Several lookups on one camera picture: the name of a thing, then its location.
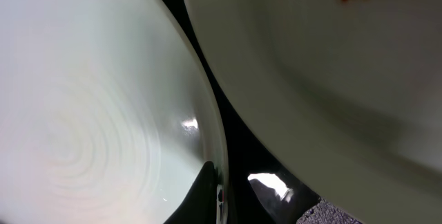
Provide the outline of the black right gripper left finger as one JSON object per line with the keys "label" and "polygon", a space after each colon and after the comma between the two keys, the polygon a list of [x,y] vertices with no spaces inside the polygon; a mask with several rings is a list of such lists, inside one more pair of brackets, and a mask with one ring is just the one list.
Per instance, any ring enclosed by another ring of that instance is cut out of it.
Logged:
{"label": "black right gripper left finger", "polygon": [[164,224],[216,224],[218,174],[214,164],[203,164],[180,206]]}

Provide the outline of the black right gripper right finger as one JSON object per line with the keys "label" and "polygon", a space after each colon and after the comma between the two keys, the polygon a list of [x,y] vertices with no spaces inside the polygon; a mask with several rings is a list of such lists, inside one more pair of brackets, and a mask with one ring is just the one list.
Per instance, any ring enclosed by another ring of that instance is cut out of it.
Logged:
{"label": "black right gripper right finger", "polygon": [[362,224],[340,208],[322,198],[320,202],[308,209],[296,224]]}

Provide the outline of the light blue plate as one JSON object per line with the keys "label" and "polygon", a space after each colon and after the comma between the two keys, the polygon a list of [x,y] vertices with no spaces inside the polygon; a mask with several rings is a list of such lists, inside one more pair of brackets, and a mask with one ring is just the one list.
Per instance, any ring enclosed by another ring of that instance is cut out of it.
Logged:
{"label": "light blue plate", "polygon": [[163,0],[1,0],[1,222],[164,223],[227,144]]}

